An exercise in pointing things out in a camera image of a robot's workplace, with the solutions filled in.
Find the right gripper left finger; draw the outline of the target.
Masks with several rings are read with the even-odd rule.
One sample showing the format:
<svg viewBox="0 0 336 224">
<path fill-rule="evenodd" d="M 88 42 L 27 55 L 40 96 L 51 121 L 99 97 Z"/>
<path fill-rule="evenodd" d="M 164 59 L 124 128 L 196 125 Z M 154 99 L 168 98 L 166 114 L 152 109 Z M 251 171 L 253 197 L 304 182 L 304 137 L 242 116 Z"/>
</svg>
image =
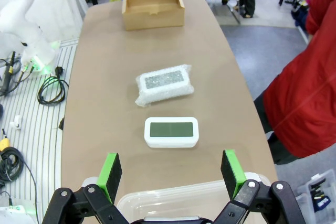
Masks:
<svg viewBox="0 0 336 224">
<path fill-rule="evenodd" d="M 55 190 L 43 223 L 83 223 L 88 217 L 98 223 L 128 223 L 114 204 L 121 176 L 119 154 L 109 153 L 95 183 L 76 192 L 65 187 Z"/>
</svg>

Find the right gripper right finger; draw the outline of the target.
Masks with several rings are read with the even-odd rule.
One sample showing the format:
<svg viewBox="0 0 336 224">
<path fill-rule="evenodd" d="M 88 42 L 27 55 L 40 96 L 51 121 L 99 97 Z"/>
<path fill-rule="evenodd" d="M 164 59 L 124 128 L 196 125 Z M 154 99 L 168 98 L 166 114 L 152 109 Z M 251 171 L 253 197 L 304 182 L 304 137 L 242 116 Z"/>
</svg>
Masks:
<svg viewBox="0 0 336 224">
<path fill-rule="evenodd" d="M 247 179 L 234 150 L 223 150 L 220 170 L 230 201 L 213 223 L 244 223 L 251 212 L 260 213 L 266 223 L 305 223 L 287 182 L 267 186 Z"/>
</svg>

